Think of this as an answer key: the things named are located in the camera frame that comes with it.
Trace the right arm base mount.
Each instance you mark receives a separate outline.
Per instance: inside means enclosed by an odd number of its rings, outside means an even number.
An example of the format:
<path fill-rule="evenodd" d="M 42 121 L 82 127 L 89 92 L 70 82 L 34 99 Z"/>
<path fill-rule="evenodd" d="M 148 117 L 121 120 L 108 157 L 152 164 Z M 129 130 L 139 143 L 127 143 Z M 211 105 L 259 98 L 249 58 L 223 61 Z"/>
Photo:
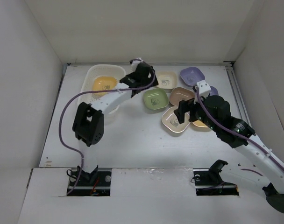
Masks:
<path fill-rule="evenodd" d="M 217 160 L 209 168 L 193 169 L 190 183 L 195 185 L 197 196 L 239 196 L 237 185 L 222 180 L 220 173 L 226 161 Z"/>

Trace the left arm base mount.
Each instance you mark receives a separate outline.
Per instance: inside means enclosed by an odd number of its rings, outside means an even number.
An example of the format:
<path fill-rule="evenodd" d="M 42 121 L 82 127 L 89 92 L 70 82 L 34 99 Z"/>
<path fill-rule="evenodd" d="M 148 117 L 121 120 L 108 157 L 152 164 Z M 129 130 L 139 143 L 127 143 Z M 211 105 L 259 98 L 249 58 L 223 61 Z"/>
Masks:
<path fill-rule="evenodd" d="M 91 173 L 82 171 L 76 184 L 80 166 L 66 171 L 69 177 L 67 196 L 110 196 L 112 170 L 96 167 Z"/>

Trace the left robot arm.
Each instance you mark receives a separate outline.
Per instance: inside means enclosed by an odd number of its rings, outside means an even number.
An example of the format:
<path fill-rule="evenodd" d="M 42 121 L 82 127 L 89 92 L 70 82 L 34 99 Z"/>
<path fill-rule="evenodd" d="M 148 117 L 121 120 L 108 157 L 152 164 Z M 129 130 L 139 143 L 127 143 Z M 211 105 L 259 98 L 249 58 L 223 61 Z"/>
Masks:
<path fill-rule="evenodd" d="M 104 120 L 117 106 L 133 98 L 143 90 L 158 85 L 154 68 L 141 58 L 130 61 L 132 71 L 104 96 L 93 103 L 82 102 L 77 108 L 72 130 L 76 139 L 85 144 L 85 154 L 91 145 L 97 144 L 104 135 Z"/>

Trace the green panda plate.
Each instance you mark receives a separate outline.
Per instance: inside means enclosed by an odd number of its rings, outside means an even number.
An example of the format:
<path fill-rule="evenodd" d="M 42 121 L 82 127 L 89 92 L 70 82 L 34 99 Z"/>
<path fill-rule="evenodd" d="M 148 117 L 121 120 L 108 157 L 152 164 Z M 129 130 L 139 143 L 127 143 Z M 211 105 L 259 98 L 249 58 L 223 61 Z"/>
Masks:
<path fill-rule="evenodd" d="M 154 88 L 147 90 L 143 94 L 143 102 L 145 107 L 150 112 L 158 112 L 166 108 L 169 104 L 169 98 L 165 90 Z"/>

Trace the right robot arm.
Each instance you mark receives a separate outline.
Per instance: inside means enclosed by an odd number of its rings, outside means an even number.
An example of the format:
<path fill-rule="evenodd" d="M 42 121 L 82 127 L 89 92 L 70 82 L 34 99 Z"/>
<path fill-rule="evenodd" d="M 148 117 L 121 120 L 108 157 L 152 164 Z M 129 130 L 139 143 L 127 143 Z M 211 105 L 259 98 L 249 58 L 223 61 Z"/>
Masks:
<path fill-rule="evenodd" d="M 211 186 L 202 188 L 201 193 L 211 192 L 229 181 L 257 193 L 272 208 L 284 214 L 284 163 L 264 145 L 250 125 L 231 115 L 230 104 L 224 98 L 196 96 L 182 100 L 174 114 L 180 124 L 186 121 L 186 115 L 189 115 L 190 122 L 203 122 L 215 132 L 218 139 L 258 168 L 258 171 L 233 168 L 228 162 L 217 160 L 205 172 Z"/>

